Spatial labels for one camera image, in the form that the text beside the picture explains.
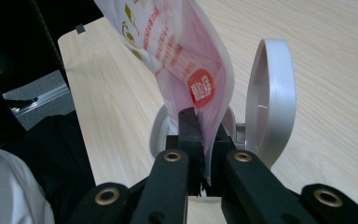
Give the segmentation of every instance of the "wooden table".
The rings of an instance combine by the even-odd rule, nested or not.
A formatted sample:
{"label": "wooden table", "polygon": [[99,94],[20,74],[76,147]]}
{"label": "wooden table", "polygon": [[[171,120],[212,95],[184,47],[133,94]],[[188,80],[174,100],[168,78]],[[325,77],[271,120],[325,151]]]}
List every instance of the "wooden table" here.
{"label": "wooden table", "polygon": [[[296,192],[319,182],[358,202],[358,0],[198,2],[234,65],[230,106],[237,122],[244,122],[260,39],[283,38],[291,48],[296,123],[272,172]],[[92,171],[97,184],[129,187],[150,172],[148,138],[162,99],[154,76],[107,19],[85,29],[64,35],[59,44]],[[190,201],[188,213],[188,223],[225,222],[219,203]]]}

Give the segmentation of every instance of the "red circular label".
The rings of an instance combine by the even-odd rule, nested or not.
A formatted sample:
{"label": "red circular label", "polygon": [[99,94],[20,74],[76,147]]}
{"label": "red circular label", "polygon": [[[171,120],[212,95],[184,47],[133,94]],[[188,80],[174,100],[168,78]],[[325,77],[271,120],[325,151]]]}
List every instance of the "red circular label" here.
{"label": "red circular label", "polygon": [[207,105],[214,96],[214,83],[211,74],[205,69],[199,69],[187,80],[194,106],[201,108]]}

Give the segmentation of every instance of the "snack package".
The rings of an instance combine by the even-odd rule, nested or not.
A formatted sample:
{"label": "snack package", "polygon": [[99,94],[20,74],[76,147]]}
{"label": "snack package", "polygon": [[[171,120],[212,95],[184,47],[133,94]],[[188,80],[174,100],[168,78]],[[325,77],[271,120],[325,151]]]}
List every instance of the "snack package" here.
{"label": "snack package", "polygon": [[154,73],[171,131],[178,113],[195,108],[204,143],[204,176],[217,128],[234,90],[226,48],[194,0],[94,0],[123,43]]}

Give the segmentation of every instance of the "white cloth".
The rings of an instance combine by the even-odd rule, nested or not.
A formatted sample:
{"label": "white cloth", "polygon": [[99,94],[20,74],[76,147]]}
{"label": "white cloth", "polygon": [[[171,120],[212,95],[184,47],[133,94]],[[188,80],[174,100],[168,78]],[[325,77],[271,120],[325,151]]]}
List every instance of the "white cloth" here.
{"label": "white cloth", "polygon": [[46,201],[28,166],[0,150],[0,223],[54,223]]}

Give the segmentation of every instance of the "pink plastic bag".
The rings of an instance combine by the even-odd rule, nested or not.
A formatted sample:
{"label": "pink plastic bag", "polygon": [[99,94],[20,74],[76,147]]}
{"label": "pink plastic bag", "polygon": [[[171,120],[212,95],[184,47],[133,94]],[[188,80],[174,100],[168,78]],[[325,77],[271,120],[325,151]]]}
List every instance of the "pink plastic bag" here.
{"label": "pink plastic bag", "polygon": [[94,0],[123,43],[155,74],[177,133],[178,113],[194,106],[204,142],[204,175],[234,89],[226,48],[194,0]]}

